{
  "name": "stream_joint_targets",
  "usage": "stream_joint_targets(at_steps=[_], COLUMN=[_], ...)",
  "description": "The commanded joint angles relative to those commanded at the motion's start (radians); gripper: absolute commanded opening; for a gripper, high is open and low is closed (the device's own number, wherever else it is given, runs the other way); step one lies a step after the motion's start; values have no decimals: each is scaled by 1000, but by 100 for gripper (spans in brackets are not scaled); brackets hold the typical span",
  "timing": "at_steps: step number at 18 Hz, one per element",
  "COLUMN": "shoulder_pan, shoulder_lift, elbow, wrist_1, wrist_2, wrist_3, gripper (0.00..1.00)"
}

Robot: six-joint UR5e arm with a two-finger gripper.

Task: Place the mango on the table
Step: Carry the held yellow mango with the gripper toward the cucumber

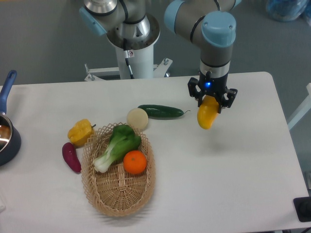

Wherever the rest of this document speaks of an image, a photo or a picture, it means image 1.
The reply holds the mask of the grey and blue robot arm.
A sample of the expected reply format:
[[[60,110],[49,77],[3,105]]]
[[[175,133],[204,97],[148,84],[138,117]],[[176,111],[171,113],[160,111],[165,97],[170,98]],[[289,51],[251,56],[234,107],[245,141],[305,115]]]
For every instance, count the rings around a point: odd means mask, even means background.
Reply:
[[[236,21],[230,10],[236,0],[174,0],[166,8],[164,23],[174,34],[200,49],[199,78],[188,90],[198,104],[214,97],[218,109],[229,108],[237,90],[226,85]],[[86,0],[80,17],[96,35],[106,35],[115,47],[122,79],[154,76],[153,46],[160,35],[157,19],[146,11],[144,0]]]

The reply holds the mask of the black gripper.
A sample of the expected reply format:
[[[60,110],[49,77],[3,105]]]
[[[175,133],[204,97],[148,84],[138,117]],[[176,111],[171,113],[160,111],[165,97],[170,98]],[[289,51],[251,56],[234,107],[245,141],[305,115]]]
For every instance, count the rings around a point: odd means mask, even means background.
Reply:
[[[210,67],[200,66],[199,80],[191,77],[188,81],[189,95],[197,101],[200,107],[203,96],[213,96],[219,99],[218,113],[220,114],[224,108],[230,108],[238,93],[237,89],[226,87],[229,66]]]

